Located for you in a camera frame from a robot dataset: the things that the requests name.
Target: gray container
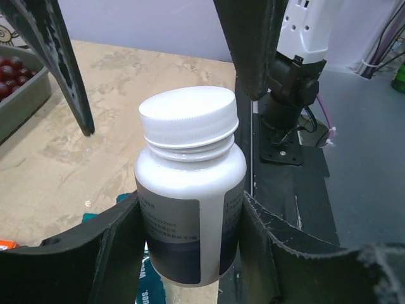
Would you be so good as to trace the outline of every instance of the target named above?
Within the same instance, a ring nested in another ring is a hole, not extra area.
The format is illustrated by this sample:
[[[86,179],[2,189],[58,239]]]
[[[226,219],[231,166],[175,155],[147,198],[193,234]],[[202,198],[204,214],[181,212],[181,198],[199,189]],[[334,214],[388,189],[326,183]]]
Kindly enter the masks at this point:
[[[19,90],[0,102],[0,143],[26,122],[51,95],[48,70],[38,57],[27,49],[0,45],[0,55],[18,56],[24,67],[37,71]]]

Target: marble tabletop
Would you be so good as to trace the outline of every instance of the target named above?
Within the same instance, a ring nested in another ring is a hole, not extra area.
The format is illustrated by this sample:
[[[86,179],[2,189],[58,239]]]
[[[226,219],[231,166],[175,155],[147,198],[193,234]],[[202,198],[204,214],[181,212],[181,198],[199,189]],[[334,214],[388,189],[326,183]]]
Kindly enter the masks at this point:
[[[231,63],[73,41],[96,133],[84,137],[60,88],[0,146],[0,239],[35,246],[136,189],[145,142],[137,108],[187,86],[234,89]],[[168,303],[216,303],[218,284],[166,289]]]

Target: white wall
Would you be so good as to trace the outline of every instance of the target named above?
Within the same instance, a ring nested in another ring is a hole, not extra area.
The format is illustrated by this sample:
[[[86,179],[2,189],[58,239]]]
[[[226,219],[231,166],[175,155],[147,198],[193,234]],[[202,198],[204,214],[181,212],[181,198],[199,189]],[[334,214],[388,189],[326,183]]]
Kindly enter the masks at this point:
[[[361,60],[398,1],[346,0],[332,32],[329,64],[348,67]],[[230,60],[212,0],[59,0],[59,4],[72,39]]]

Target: red grape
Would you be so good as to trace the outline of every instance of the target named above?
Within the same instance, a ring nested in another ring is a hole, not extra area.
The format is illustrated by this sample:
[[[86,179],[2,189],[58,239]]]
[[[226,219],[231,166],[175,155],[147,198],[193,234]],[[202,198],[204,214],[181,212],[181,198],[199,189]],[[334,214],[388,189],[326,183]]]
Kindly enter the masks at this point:
[[[22,86],[24,83],[26,83],[29,79],[26,76],[19,76],[17,78],[17,84]]]
[[[10,94],[11,94],[11,90],[9,89],[9,87],[6,86],[6,84],[3,84],[2,82],[0,82],[0,98],[6,98]]]
[[[11,63],[10,66],[13,67],[14,69],[19,70],[23,68],[23,61],[21,60],[20,57],[17,56],[10,57],[9,61]]]
[[[31,71],[28,68],[21,68],[18,70],[17,75],[31,78]]]
[[[17,85],[17,82],[14,79],[7,80],[5,84],[10,88],[14,88]]]
[[[3,79],[13,79],[15,77],[15,72],[9,65],[1,66],[0,73],[3,75]]]
[[[6,57],[0,56],[0,67],[3,65],[10,65],[10,60]]]
[[[11,89],[11,92],[14,93],[15,91],[17,91],[19,88],[21,88],[19,85],[16,85],[15,87],[13,87]]]

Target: orange object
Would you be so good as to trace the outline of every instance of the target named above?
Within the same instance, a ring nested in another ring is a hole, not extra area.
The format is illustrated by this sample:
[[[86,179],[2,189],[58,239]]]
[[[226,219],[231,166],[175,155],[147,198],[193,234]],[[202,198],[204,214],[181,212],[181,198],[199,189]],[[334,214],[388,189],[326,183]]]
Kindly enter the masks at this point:
[[[0,239],[0,251],[7,250],[7,249],[13,249],[20,247],[19,244],[13,241],[7,241],[5,239]]]

